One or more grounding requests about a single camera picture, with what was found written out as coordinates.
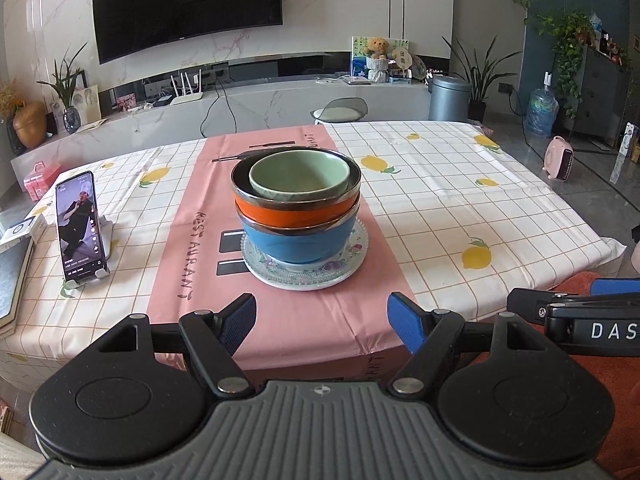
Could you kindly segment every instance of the stuffed toy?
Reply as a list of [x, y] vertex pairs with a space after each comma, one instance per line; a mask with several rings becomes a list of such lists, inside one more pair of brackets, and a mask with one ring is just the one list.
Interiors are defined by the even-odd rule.
[[385, 38], [369, 38], [363, 53], [371, 59], [386, 59], [387, 50], [389, 50], [389, 42]]

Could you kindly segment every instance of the blue water bottle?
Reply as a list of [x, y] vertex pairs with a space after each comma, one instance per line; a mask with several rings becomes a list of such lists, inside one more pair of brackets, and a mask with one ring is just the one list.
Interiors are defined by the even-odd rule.
[[551, 137], [551, 129], [556, 122], [560, 105], [551, 89], [551, 74], [545, 73], [545, 86], [531, 93], [529, 109], [524, 121], [526, 132], [542, 137]]

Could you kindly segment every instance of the marble tv cabinet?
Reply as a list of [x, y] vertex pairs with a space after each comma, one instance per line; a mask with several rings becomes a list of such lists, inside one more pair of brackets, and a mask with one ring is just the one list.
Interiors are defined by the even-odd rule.
[[[343, 82], [320, 84], [315, 80], [267, 82], [226, 90], [238, 122], [238, 132], [313, 124], [312, 110], [340, 97], [362, 97], [369, 107], [366, 121], [423, 121], [429, 115], [431, 95], [423, 84], [349, 86]], [[111, 116], [98, 128], [69, 135], [60, 133], [43, 145], [11, 161], [15, 176], [24, 177], [42, 160], [57, 162], [63, 170], [97, 162], [110, 156], [200, 139], [200, 125], [215, 101], [207, 92], [199, 101]], [[233, 133], [234, 120], [220, 91], [203, 126], [207, 137]]]

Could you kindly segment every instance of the gray trash bin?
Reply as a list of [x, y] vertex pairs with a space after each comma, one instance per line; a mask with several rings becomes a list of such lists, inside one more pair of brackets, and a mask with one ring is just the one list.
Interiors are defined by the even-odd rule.
[[430, 121], [466, 122], [471, 99], [471, 83], [457, 77], [437, 75], [429, 82], [429, 92]]

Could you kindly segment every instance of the gray cabinet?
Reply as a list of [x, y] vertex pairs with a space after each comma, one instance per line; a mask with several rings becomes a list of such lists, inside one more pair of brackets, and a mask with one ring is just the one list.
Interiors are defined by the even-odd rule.
[[622, 126], [629, 81], [630, 75], [620, 65], [593, 48], [585, 47], [584, 62], [576, 75], [582, 102], [569, 101], [576, 110], [576, 118], [564, 118], [564, 126], [615, 145]]

